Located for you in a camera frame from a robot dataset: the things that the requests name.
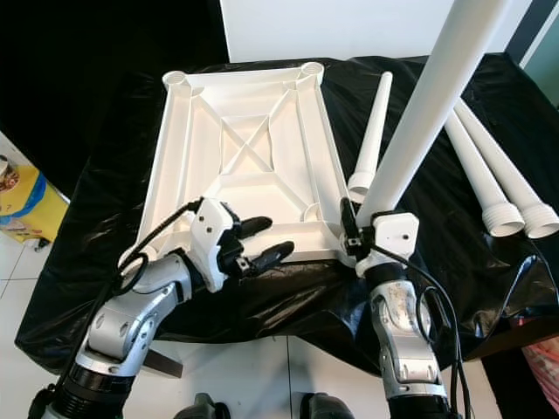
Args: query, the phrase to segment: floor tile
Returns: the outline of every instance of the floor tile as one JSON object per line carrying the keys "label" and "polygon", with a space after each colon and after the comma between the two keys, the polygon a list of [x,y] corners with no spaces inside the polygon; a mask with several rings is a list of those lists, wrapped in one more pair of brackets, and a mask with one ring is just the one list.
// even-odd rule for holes
{"label": "floor tile", "polygon": [[0,299],[2,298],[3,292],[6,289],[7,285],[8,285],[7,279],[0,279]]}
{"label": "floor tile", "polygon": [[183,378],[142,370],[125,417],[170,419],[205,392],[225,402],[235,419],[291,418],[285,337],[230,345],[154,342],[152,348],[181,360]]}
{"label": "floor tile", "polygon": [[[356,419],[389,418],[388,405],[380,378],[364,373],[299,338],[289,337],[289,365],[293,398],[293,418],[299,418],[300,398],[305,393],[325,392],[342,399]],[[500,418],[499,409],[480,361],[465,364],[472,395],[473,410],[478,418]],[[450,370],[443,373],[446,388]]]}
{"label": "floor tile", "polygon": [[9,279],[23,245],[0,232],[0,279]]}
{"label": "floor tile", "polygon": [[16,348],[16,337],[36,280],[10,281],[0,299],[0,416],[27,417],[35,394],[56,377]]}
{"label": "floor tile", "polygon": [[299,418],[305,393],[328,393],[342,399],[357,419],[389,418],[383,382],[299,338],[289,337],[293,418]]}
{"label": "floor tile", "polygon": [[32,247],[25,247],[17,265],[11,274],[10,279],[35,279],[45,266],[45,261],[49,256],[51,246],[47,246],[37,252]]}

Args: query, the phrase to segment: black plastic sheet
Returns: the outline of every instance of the black plastic sheet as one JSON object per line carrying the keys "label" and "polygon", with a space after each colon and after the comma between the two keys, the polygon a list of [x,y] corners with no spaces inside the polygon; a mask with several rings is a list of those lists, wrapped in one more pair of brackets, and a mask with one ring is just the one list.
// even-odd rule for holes
{"label": "black plastic sheet", "polygon": [[[424,58],[316,59],[346,179],[351,175],[380,75],[394,73],[383,150],[422,71]],[[219,65],[187,72],[258,70],[306,60]],[[129,75],[114,98],[98,147],[79,180],[16,343],[42,367],[59,372],[104,281],[132,245],[141,218],[165,93],[161,78]],[[559,209],[559,113],[535,84],[501,55],[486,56],[463,97],[542,199]],[[556,319],[557,236],[490,237],[481,209],[445,132],[438,136],[400,207],[420,219],[413,260],[450,293],[465,355],[480,354],[501,319]],[[541,254],[549,262],[543,262]],[[199,294],[162,323],[159,339],[235,342],[298,335],[334,356],[378,373],[369,287],[335,261],[290,264],[221,292]],[[536,330],[515,345],[551,334]],[[503,342],[493,348],[507,347]],[[438,348],[443,366],[451,351]]]}

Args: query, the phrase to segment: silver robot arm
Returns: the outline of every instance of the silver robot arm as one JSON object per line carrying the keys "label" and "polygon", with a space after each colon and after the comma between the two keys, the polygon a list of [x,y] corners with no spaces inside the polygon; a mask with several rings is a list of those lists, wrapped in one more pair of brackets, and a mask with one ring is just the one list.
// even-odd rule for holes
{"label": "silver robot arm", "polygon": [[371,318],[391,418],[458,418],[449,407],[437,358],[424,335],[431,315],[423,302],[418,304],[416,286],[402,263],[415,251],[418,219],[410,213],[382,214],[372,217],[370,228],[358,229],[351,202],[342,200],[342,224],[342,243],[357,259],[355,272],[372,289]]}
{"label": "silver robot arm", "polygon": [[[142,258],[142,265],[122,281],[124,289],[94,314],[59,385],[39,392],[30,418],[120,418],[157,327],[178,305],[192,299],[198,289],[217,292],[226,280],[259,275],[293,251],[293,242],[284,242],[248,259],[241,240],[269,228],[271,219],[240,221],[215,199],[203,198],[187,207],[195,213],[190,248],[151,263]],[[177,214],[156,231],[171,225]]]}

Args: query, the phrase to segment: yellow box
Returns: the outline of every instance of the yellow box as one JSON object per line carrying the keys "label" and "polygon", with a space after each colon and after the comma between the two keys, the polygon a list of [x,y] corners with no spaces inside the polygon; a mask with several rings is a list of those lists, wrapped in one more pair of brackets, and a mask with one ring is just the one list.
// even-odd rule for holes
{"label": "yellow box", "polygon": [[15,187],[0,193],[0,230],[23,242],[54,241],[67,204],[33,166],[17,167]]}

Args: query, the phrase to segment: white plastic pipe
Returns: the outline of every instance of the white plastic pipe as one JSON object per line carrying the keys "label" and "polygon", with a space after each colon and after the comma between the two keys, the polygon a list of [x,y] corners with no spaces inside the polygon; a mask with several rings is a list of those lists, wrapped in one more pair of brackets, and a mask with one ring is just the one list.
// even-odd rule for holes
{"label": "white plastic pipe", "polygon": [[392,73],[384,72],[376,90],[375,101],[370,111],[369,123],[367,129],[365,129],[355,172],[348,182],[349,196],[356,203],[363,202],[375,177],[391,86]]}
{"label": "white plastic pipe", "polygon": [[445,130],[468,176],[473,192],[478,197],[482,209],[481,217],[489,234],[494,237],[504,237],[522,230],[524,220],[521,213],[507,200],[454,111],[448,115]]}
{"label": "white plastic pipe", "polygon": [[559,217],[556,212],[542,202],[522,173],[462,99],[456,102],[455,111],[508,198],[521,211],[526,223],[524,230],[528,237],[546,237],[558,231]]}
{"label": "white plastic pipe", "polygon": [[472,77],[510,0],[456,0],[357,213],[393,210]]}

